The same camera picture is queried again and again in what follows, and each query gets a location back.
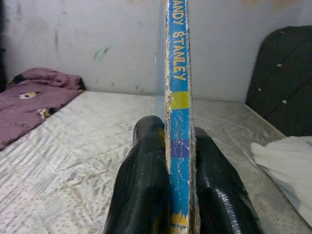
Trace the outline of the cream pillow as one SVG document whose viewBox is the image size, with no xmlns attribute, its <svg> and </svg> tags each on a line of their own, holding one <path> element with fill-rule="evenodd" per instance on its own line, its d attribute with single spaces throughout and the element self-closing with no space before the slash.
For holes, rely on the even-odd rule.
<svg viewBox="0 0 312 234">
<path fill-rule="evenodd" d="M 266 146 L 253 142 L 251 152 L 312 227 L 312 136 L 290 136 Z"/>
</svg>

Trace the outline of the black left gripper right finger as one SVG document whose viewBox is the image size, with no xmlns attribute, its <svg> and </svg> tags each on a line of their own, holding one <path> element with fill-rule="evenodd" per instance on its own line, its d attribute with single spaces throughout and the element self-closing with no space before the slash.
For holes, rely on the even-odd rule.
<svg viewBox="0 0 312 234">
<path fill-rule="evenodd" d="M 195 137 L 200 234 L 263 234 L 234 166 L 205 130 L 195 127 Z"/>
</svg>

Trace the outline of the blue yellow-edged book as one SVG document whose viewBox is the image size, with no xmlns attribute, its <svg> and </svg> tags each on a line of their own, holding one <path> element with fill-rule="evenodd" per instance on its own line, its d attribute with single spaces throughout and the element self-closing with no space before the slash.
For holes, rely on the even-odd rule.
<svg viewBox="0 0 312 234">
<path fill-rule="evenodd" d="M 188 0 L 160 0 L 158 94 L 171 189 L 170 234 L 191 234 L 195 153 Z"/>
</svg>

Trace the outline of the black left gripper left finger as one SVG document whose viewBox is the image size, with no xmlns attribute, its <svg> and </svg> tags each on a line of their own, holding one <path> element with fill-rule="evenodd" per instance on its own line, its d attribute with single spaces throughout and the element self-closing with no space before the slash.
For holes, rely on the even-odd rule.
<svg viewBox="0 0 312 234">
<path fill-rule="evenodd" d="M 133 146 L 118 170 L 102 234 L 169 232 L 164 123 L 157 116 L 146 116 L 134 127 Z"/>
</svg>

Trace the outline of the dark tufted headboard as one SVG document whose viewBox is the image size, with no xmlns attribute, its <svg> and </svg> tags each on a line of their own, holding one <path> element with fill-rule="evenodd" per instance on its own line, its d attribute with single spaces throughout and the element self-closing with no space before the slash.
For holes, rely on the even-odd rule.
<svg viewBox="0 0 312 234">
<path fill-rule="evenodd" d="M 312 135 L 312 25 L 264 38 L 245 103 L 286 136 Z"/>
</svg>

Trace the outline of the pink cartoon print blanket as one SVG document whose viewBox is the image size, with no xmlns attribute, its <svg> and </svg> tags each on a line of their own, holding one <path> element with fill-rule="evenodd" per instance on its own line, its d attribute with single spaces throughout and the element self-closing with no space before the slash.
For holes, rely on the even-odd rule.
<svg viewBox="0 0 312 234">
<path fill-rule="evenodd" d="M 80 76 L 32 68 L 0 93 L 0 151 L 24 136 L 85 90 Z"/>
</svg>

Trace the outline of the quilted grey mattress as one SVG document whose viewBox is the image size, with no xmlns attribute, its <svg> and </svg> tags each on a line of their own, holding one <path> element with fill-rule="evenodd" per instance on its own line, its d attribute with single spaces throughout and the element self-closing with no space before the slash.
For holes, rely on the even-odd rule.
<svg viewBox="0 0 312 234">
<path fill-rule="evenodd" d="M 86 91 L 0 151 L 0 234 L 101 234 L 134 125 L 155 107 L 149 96 Z M 265 234 L 312 234 L 252 162 L 251 144 L 281 132 L 237 102 L 196 100 L 194 120 L 238 171 Z"/>
</svg>

